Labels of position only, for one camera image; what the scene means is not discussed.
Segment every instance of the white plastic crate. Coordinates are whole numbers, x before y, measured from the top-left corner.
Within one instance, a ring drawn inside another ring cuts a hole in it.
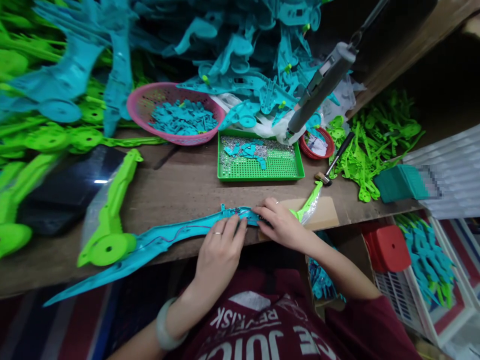
[[[434,225],[436,220],[429,218],[429,221]],[[395,223],[393,218],[389,218],[388,222]],[[455,281],[451,309],[437,306],[434,302],[428,305],[424,301],[411,266],[398,273],[375,273],[375,282],[380,291],[390,300],[400,321],[418,331],[438,347],[442,347],[476,313],[476,309],[457,270],[458,261],[450,256],[442,234],[436,235],[438,245],[457,266],[453,268],[458,281]]]
[[[433,222],[435,232],[446,239],[450,258],[458,261],[459,275],[472,303],[480,311],[480,246],[464,219]]]
[[[442,193],[422,200],[436,219],[480,216],[480,125],[412,151],[404,164],[428,166]]]
[[[420,313],[407,281],[407,270],[402,272],[375,272],[376,287],[389,300],[398,319],[427,337]]]

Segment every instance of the green plastic tray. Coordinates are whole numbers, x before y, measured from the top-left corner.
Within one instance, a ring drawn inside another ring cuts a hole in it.
[[[232,161],[229,170],[224,170],[220,162],[220,155],[224,151],[222,136],[231,136],[244,139],[277,140],[275,137],[264,139],[252,132],[227,129],[218,133],[218,179],[222,182],[250,182],[250,181],[296,181],[305,177],[299,144],[293,144],[294,156],[285,156],[284,151],[268,150],[266,169],[262,170],[255,159],[239,157]]]

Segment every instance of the hand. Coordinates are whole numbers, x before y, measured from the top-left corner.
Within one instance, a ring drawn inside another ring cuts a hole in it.
[[[292,212],[278,203],[277,199],[267,197],[260,203],[260,206],[254,207],[252,211],[271,225],[270,227],[265,222],[258,221],[262,233],[287,248],[303,254],[307,253],[312,239],[311,231],[305,229]]]
[[[168,309],[165,326],[174,339],[181,339],[210,311],[232,280],[247,233],[247,219],[237,229],[239,219],[222,219],[205,236],[195,278]]]
[[[247,219],[237,225],[234,215],[217,222],[208,232],[198,254],[193,282],[213,304],[227,288],[239,265],[240,253],[247,233]]]

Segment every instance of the cardboard piece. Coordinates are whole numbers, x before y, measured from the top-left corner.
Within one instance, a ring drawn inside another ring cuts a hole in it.
[[[297,211],[302,208],[306,201],[306,198],[299,198],[281,201],[280,204]],[[321,196],[316,204],[315,212],[305,225],[305,229],[316,231],[334,228],[338,225],[340,225],[340,222],[335,210],[334,200],[330,196]]]

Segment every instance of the wooden workbench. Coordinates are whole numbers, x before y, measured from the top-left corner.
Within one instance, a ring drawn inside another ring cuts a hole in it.
[[[143,130],[129,130],[120,137],[147,136]],[[325,171],[327,161],[313,161],[305,156],[305,178],[297,181],[222,183],[217,179],[217,137],[197,147],[173,144],[142,146],[140,163],[123,202],[121,219],[124,231],[141,234],[148,229],[201,218],[227,208],[254,206],[273,196],[279,201],[307,198],[314,188],[314,174]],[[383,204],[358,201],[358,186],[337,177],[322,196],[333,198],[340,225],[382,218],[408,212],[420,206],[414,200]],[[101,268],[76,267],[80,252],[82,224],[57,238],[33,238],[23,249],[0,260],[0,297],[28,289],[65,283],[93,275]],[[172,245],[152,263],[194,257],[202,238]],[[257,229],[248,230],[246,245],[258,242]]]

